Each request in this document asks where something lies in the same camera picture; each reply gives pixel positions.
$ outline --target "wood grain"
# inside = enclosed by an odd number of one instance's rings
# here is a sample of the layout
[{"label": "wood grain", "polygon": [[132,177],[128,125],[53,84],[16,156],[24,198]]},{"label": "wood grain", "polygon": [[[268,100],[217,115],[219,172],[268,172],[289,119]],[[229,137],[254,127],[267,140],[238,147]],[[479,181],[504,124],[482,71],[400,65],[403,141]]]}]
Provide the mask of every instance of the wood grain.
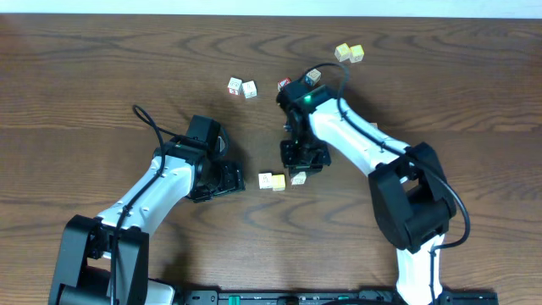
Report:
[{"label": "wood grain", "polygon": [[[193,114],[220,121],[246,174],[245,192],[172,210],[152,238],[151,277],[394,285],[367,180],[339,152],[303,187],[257,189],[258,172],[282,171],[276,81],[335,61],[342,42],[366,53],[350,65],[349,104],[432,145],[469,208],[471,238],[443,252],[443,283],[542,303],[540,21],[128,15],[0,17],[0,303],[44,303],[66,222],[107,208],[147,168],[156,139],[133,103],[178,132]],[[229,95],[231,76],[256,81],[257,97]],[[457,217],[447,239],[461,233]]]}]

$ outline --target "block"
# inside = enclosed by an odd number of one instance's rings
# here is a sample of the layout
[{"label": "block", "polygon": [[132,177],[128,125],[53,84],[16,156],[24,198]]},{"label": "block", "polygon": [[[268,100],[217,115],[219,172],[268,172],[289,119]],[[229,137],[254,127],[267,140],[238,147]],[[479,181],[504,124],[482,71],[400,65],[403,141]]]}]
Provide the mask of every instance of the block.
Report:
[{"label": "block", "polygon": [[286,78],[283,79],[283,80],[280,80],[280,81],[279,81],[279,92],[280,92],[280,90],[282,89],[283,86],[286,86],[286,85],[288,85],[288,84],[290,84],[290,83],[291,83],[291,79],[288,78],[288,77],[286,77]]},{"label": "block", "polygon": [[286,188],[286,180],[284,175],[273,176],[273,191],[283,191]]},{"label": "block", "polygon": [[362,45],[351,47],[350,48],[350,62],[357,63],[358,61],[362,61],[364,54],[365,52],[363,51]]},{"label": "block", "polygon": [[350,48],[345,43],[341,44],[335,49],[335,56],[337,57],[337,60],[339,60],[340,62],[345,61],[348,58],[350,58],[350,53],[351,53]]},{"label": "block", "polygon": [[230,94],[239,95],[241,93],[241,84],[243,80],[236,79],[235,77],[230,78],[230,83],[228,84],[228,92]]},{"label": "block", "polygon": [[297,173],[295,176],[291,177],[291,184],[293,186],[304,185],[306,179],[307,179],[307,173],[300,172],[300,173]]},{"label": "block", "polygon": [[314,86],[322,77],[322,73],[316,69],[312,69],[307,75],[305,75],[305,82],[309,86]]},{"label": "block", "polygon": [[256,84],[254,84],[254,80],[243,83],[242,87],[243,87],[243,93],[245,93],[245,98],[256,96],[257,92],[256,92]]},{"label": "block", "polygon": [[257,179],[260,181],[260,190],[273,188],[273,174],[258,174]]}]

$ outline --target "red and white cube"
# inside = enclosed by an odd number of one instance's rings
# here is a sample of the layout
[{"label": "red and white cube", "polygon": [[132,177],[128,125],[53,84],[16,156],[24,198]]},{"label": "red and white cube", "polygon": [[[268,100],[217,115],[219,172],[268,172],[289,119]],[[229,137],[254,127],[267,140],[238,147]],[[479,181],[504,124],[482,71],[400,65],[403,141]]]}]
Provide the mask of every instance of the red and white cube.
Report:
[{"label": "red and white cube", "polygon": [[280,80],[279,81],[279,92],[280,92],[280,90],[282,90],[282,87],[284,87],[284,86],[286,86],[286,85],[288,85],[290,83],[291,83],[291,79],[289,77],[286,77],[285,79]]},{"label": "red and white cube", "polygon": [[236,79],[235,77],[230,78],[230,83],[228,84],[228,92],[234,95],[241,94],[242,83],[243,83],[243,80]]}]

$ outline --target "white wall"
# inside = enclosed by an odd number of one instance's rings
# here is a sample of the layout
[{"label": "white wall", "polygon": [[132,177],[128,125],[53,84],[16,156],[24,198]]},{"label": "white wall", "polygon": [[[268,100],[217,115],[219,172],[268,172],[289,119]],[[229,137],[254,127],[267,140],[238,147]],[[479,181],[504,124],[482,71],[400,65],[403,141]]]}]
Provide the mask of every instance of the white wall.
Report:
[{"label": "white wall", "polygon": [[0,0],[0,13],[537,19],[542,0]]}]

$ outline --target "yellow block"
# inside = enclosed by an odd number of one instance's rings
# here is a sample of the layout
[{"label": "yellow block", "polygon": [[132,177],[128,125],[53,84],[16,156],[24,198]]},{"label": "yellow block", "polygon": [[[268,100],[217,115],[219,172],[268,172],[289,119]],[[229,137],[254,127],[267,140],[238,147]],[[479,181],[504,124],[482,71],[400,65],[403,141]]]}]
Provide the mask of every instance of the yellow block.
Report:
[{"label": "yellow block", "polygon": [[273,175],[273,191],[283,191],[286,188],[284,175]]},{"label": "yellow block", "polygon": [[350,48],[350,62],[351,63],[357,63],[358,61],[362,61],[363,55],[365,52],[363,51],[362,45],[357,45]]},{"label": "yellow block", "polygon": [[340,62],[347,60],[350,57],[350,48],[347,44],[343,43],[335,49],[335,56]]}]

